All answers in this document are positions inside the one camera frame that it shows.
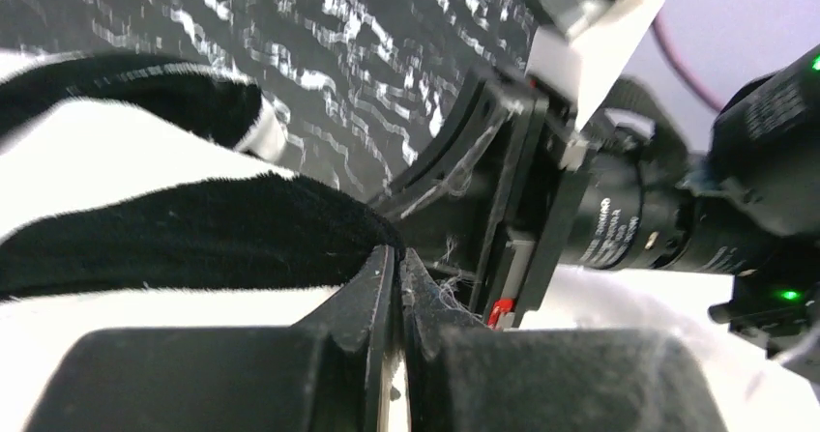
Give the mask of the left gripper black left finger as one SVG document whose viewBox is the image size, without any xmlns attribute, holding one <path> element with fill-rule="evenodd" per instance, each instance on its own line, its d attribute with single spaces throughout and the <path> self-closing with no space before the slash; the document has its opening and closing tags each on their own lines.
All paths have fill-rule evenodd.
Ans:
<svg viewBox="0 0 820 432">
<path fill-rule="evenodd" d="M 30 431 L 384 431 L 396 256 L 289 327 L 112 329 L 81 337 Z"/>
</svg>

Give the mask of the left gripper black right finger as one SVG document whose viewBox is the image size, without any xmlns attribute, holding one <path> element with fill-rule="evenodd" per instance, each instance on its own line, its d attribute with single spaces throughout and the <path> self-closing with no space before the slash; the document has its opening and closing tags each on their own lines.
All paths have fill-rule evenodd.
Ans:
<svg viewBox="0 0 820 432">
<path fill-rule="evenodd" d="M 401 263 L 414 431 L 721 431 L 681 341 L 634 329 L 495 331 L 429 275 Z"/>
</svg>

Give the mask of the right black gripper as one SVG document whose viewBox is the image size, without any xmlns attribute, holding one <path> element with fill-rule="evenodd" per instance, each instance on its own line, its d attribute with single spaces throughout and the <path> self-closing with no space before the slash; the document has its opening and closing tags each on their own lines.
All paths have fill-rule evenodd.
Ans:
<svg viewBox="0 0 820 432">
<path fill-rule="evenodd" d="M 730 274 L 710 318 L 770 353 L 819 322 L 819 55 L 749 82 L 719 112 L 710 150 L 691 152 L 637 82 L 605 106 L 651 119 L 644 137 L 602 122 L 608 146 L 574 218 L 564 261 Z"/>
</svg>

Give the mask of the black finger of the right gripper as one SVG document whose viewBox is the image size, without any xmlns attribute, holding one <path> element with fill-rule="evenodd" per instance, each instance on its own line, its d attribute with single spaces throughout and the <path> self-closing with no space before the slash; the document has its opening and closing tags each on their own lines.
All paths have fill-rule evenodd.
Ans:
<svg viewBox="0 0 820 432">
<path fill-rule="evenodd" d="M 519 197 L 542 130 L 565 120 L 565 98 L 532 74 L 474 68 L 437 136 L 368 202 L 431 272 L 456 277 L 456 299 L 493 305 L 494 241 Z"/>
</svg>

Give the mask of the white pillow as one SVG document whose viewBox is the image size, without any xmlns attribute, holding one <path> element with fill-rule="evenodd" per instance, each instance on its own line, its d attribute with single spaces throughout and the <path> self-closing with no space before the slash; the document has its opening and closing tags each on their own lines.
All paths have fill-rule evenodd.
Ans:
<svg viewBox="0 0 820 432">
<path fill-rule="evenodd" d="M 815 431 L 819 405 L 807 381 L 767 362 L 760 349 L 712 323 L 708 305 L 730 294 L 726 276 L 556 272 L 534 329 L 642 328 L 681 337 L 697 356 L 731 431 Z M 331 295 L 300 291 L 138 290 L 36 298 L 1 307 L 1 427 L 20 430 L 66 351 L 83 334 L 109 327 L 279 326 Z"/>
</svg>

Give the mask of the black white striped pillowcase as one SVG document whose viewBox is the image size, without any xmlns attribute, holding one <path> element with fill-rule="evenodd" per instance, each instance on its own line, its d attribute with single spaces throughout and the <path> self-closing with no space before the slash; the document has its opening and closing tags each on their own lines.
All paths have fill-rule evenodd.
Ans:
<svg viewBox="0 0 820 432">
<path fill-rule="evenodd" d="M 128 51 L 1 55 L 1 298 L 339 287 L 399 232 L 278 166 L 250 77 Z"/>
</svg>

